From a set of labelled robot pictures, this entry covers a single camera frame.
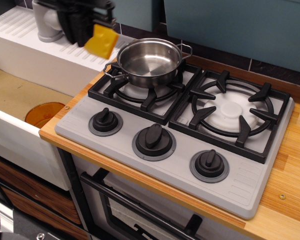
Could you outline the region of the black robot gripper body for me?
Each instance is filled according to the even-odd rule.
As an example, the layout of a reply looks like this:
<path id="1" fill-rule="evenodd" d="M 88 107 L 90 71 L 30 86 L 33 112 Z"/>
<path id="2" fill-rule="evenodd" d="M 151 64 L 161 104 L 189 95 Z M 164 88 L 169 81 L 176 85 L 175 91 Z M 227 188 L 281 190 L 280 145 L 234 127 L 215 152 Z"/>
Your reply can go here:
<path id="1" fill-rule="evenodd" d="M 75 16 L 87 19 L 87 25 L 98 24 L 114 28 L 116 18 L 113 16 L 115 3 L 111 0 L 37 0 L 36 3 L 57 12 L 62 28 L 80 23 Z"/>

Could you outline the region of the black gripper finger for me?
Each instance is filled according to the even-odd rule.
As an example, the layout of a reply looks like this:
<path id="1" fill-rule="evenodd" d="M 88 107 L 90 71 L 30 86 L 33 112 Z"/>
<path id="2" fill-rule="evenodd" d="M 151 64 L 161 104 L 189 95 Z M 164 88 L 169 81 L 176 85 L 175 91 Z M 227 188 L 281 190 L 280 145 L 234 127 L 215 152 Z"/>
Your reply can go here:
<path id="1" fill-rule="evenodd" d="M 69 22 L 69 18 L 66 12 L 57 11 L 57 17 L 60 23 L 60 26 L 62 28 L 63 33 L 65 34 L 67 40 L 71 44 L 75 44 L 75 37 L 73 36 L 72 28 L 71 28 L 71 23 Z"/>
<path id="2" fill-rule="evenodd" d="M 94 23 L 91 11 L 75 12 L 71 14 L 71 43 L 77 43 L 84 47 L 87 41 L 93 36 Z"/>

